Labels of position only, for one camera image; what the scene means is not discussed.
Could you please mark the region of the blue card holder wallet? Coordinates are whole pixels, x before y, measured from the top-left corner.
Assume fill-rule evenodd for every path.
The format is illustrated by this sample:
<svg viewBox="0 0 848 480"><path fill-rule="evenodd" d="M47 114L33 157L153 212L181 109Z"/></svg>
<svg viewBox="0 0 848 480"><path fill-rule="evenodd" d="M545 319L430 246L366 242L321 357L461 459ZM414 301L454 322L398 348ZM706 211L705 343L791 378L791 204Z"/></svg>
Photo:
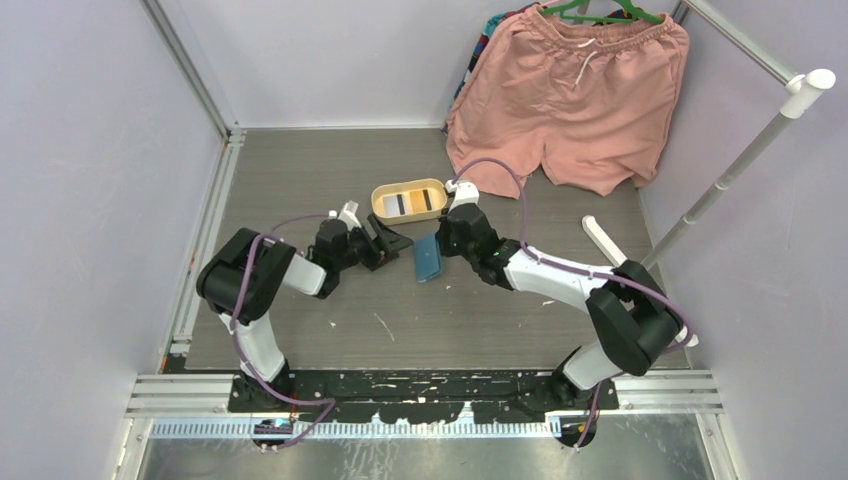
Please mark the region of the blue card holder wallet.
<svg viewBox="0 0 848 480"><path fill-rule="evenodd" d="M435 233L429 233L413 243L413 256L416 280L425 283L438 277L442 272L442 256Z"/></svg>

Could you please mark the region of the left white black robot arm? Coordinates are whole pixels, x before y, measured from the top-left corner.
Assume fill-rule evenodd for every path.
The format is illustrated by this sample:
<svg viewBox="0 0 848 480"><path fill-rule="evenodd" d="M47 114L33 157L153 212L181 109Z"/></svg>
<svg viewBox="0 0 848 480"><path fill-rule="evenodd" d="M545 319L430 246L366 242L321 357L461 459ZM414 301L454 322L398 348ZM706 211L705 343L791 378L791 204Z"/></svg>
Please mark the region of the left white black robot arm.
<svg viewBox="0 0 848 480"><path fill-rule="evenodd" d="M339 216L321 221L304 252L276 233L239 229L203 267L196 292L227 328L255 403L269 413L296 404L291 368L273 332L270 308L280 288L325 299L343 271L376 271L412 247L411 238L375 215L367 225Z"/></svg>

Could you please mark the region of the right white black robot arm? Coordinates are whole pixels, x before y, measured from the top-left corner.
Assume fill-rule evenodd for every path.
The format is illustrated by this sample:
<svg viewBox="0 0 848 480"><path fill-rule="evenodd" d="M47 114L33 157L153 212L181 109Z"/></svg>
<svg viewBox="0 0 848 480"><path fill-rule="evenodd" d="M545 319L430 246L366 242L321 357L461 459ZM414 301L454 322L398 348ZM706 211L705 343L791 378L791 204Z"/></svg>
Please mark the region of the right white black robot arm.
<svg viewBox="0 0 848 480"><path fill-rule="evenodd" d="M548 383L567 410L582 409L611 377L645 374L684 329L681 315L638 262L607 268L544 256L499 236L476 204L444 209L436 239L443 256L463 258L483 282L542 295L589 316L596 341L570 353Z"/></svg>

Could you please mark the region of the orange card in tray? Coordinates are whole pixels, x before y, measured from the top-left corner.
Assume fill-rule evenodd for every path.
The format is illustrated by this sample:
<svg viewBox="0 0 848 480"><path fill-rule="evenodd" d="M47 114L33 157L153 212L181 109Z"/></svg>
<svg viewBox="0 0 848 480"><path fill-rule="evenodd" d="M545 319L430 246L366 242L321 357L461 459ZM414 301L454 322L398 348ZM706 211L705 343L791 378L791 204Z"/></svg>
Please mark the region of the orange card in tray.
<svg viewBox="0 0 848 480"><path fill-rule="evenodd" d="M423 214L431 212L433 207L433 199L429 189L419 189L409 192L410 212L412 214Z"/></svg>

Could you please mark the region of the white card in tray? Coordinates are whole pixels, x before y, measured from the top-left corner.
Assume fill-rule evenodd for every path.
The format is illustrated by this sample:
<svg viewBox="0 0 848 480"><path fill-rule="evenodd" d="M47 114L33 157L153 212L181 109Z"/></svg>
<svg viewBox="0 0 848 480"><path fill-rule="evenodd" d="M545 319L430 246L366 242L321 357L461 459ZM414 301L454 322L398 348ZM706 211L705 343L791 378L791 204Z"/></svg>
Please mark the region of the white card in tray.
<svg viewBox="0 0 848 480"><path fill-rule="evenodd" d="M382 197L383 216L385 218L400 218L408 214L404 194L390 194Z"/></svg>

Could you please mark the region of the beige oval tray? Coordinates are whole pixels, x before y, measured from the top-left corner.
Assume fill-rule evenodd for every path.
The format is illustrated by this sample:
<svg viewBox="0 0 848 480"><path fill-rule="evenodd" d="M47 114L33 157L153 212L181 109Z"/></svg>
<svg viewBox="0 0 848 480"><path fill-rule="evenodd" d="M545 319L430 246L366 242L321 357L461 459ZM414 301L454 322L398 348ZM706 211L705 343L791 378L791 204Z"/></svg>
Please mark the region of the beige oval tray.
<svg viewBox="0 0 848 480"><path fill-rule="evenodd" d="M409 192L419 189L430 190L430 194L433 199L434 209L431 212L423 214L412 214L410 212ZM382 197L390 194L405 195L408 208L408 214L405 217L390 219L385 218L383 216ZM384 184L375 188L371 194L371 205L373 213L385 225L389 226L435 219L439 216L441 210L446 206L447 200L448 197L444 189L444 184L439 180L433 178L418 179L402 183Z"/></svg>

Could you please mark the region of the pink shorts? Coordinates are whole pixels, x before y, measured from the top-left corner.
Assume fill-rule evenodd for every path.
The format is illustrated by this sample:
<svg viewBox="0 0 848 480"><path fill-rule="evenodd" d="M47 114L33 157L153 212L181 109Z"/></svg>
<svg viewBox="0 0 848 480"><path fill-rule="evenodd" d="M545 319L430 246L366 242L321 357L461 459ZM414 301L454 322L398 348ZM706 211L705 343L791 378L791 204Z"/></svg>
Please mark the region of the pink shorts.
<svg viewBox="0 0 848 480"><path fill-rule="evenodd" d="M652 182L690 47L662 16L571 25L534 6L503 22L446 118L455 172L511 198L537 170L601 196Z"/></svg>

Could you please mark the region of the colourful patterned garment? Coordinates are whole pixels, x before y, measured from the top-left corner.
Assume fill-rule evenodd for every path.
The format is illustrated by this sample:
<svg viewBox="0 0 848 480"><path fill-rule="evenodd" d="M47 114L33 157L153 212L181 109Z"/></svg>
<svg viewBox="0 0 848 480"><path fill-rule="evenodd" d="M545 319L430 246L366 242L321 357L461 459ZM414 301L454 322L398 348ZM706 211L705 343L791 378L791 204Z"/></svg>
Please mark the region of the colourful patterned garment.
<svg viewBox="0 0 848 480"><path fill-rule="evenodd" d="M471 56L469 58L468 65L467 65L466 69L464 70L464 74L463 74L462 78L460 79L460 81L458 83L458 86L455 90L455 93L453 94L453 97L452 97L450 104L448 106L448 111L452 110L453 105L456 103L456 100L458 99L460 93L462 92L466 83L470 80L472 73L473 73L483 51L485 50L486 46L489 44L491 37L493 36L496 29L503 22L505 22L507 19L509 19L509 18L511 18L515 15L518 15L520 13L523 13L527 9L532 8L534 6L537 6L537 5L538 5L538 2L533 2L533 3L527 4L523 7L521 7L520 9L496 14L496 15L490 17L487 20L487 22L483 26L481 33L480 33L480 36L478 37L478 40L476 41L476 44L475 44L475 46L474 46L474 48L471 52Z"/></svg>

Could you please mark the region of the green clothes hanger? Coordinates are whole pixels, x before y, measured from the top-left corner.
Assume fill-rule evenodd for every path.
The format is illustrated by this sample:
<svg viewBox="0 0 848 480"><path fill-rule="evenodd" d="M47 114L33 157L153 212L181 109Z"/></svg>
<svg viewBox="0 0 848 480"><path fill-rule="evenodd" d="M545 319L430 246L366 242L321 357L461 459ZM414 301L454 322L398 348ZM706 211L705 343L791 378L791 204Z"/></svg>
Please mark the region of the green clothes hanger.
<svg viewBox="0 0 848 480"><path fill-rule="evenodd" d="M658 25L664 21L659 13L642 8L637 1L616 0L611 6L596 7L595 1L547 1L539 5L540 13L574 25L627 24L639 20Z"/></svg>

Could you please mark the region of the grey white clothes rack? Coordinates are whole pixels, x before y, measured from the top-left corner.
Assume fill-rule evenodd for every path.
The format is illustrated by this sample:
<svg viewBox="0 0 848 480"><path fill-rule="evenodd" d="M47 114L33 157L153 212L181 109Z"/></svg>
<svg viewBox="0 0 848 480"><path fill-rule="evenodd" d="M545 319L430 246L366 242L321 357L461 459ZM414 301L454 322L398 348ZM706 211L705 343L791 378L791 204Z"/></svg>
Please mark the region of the grey white clothes rack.
<svg viewBox="0 0 848 480"><path fill-rule="evenodd" d="M775 117L660 239L645 257L642 265L650 270L659 260L669 253L754 160L759 158L766 148L793 121L799 119L816 100L833 88L835 83L836 74L829 69L823 68L812 70L806 74L798 74L791 78L784 87L789 97ZM627 259L623 251L599 225L594 216L584 216L581 224L584 232L613 266L620 266ZM675 337L676 343L672 345L686 347L691 343L692 335L694 335L692 327L683 327L682 333L679 333Z"/></svg>

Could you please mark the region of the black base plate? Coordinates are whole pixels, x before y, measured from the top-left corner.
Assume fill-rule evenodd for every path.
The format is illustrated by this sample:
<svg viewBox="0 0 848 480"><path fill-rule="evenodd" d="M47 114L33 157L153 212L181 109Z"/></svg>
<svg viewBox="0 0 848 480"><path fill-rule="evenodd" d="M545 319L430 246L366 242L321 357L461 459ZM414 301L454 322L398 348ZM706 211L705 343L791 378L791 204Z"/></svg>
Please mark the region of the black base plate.
<svg viewBox="0 0 848 480"><path fill-rule="evenodd" d="M615 410L619 399L606 380L598 395L580 394L568 400L557 394L561 379L539 370L294 370L283 383L287 404L240 373L233 378L230 413L287 413L311 422L322 411L321 400L332 399L328 421L387 424L445 424L458 421L468 408L476 424L536 423L554 411L583 412L595 403Z"/></svg>

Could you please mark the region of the aluminium frame rail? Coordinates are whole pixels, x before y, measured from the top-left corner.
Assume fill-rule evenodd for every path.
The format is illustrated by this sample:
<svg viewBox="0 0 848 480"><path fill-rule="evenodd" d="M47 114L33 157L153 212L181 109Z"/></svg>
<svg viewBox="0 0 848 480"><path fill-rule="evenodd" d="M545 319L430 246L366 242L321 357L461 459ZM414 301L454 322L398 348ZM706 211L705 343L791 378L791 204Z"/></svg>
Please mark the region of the aluminium frame rail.
<svg viewBox="0 0 848 480"><path fill-rule="evenodd" d="M199 417L226 411L230 373L187 373L183 366L193 345L193 332L201 300L195 293L200 270L214 255L235 167L246 140L240 126L226 135L221 154L204 196L199 223L178 272L176 303L160 348L160 361L152 374L140 374L130 394L125 416L134 418Z"/></svg>

